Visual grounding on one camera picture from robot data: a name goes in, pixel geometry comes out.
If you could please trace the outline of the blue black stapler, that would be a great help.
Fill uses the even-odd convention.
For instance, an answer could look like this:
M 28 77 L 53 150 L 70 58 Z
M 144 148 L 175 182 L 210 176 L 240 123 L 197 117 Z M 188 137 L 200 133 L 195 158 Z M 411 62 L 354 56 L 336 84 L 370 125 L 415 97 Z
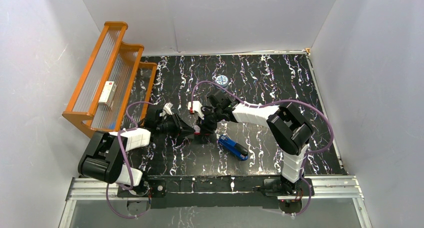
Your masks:
M 226 135 L 218 136 L 218 143 L 241 161 L 249 158 L 249 150 Z

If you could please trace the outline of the red white staples box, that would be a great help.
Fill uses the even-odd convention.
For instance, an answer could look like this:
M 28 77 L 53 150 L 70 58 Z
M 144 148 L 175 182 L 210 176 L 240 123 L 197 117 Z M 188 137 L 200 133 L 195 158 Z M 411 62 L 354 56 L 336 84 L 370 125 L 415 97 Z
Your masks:
M 201 128 L 198 125 L 194 126 L 194 134 L 200 135 L 201 134 Z

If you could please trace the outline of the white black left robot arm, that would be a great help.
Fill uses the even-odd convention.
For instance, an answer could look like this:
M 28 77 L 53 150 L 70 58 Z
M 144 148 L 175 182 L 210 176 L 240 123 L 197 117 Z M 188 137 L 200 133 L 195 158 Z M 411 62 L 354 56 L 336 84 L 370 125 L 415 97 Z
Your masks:
M 175 136 L 178 141 L 193 135 L 195 129 L 186 124 L 177 114 L 147 114 L 138 128 L 121 131 L 96 131 L 90 139 L 79 163 L 80 175 L 108 184 L 119 184 L 137 196 L 149 191 L 149 182 L 143 179 L 143 172 L 132 168 L 127 152 L 147 147 L 152 134 Z

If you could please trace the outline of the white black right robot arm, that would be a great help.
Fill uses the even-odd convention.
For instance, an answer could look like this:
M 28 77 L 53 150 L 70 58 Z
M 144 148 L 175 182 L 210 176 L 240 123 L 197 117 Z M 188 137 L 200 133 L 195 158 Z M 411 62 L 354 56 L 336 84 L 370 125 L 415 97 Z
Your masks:
M 295 107 L 295 101 L 281 104 L 251 104 L 231 99 L 221 91 L 211 93 L 209 105 L 193 100 L 187 104 L 191 114 L 197 115 L 195 134 L 213 134 L 221 121 L 248 123 L 270 130 L 283 153 L 279 187 L 284 195 L 295 195 L 302 187 L 303 158 L 313 135 L 311 123 Z

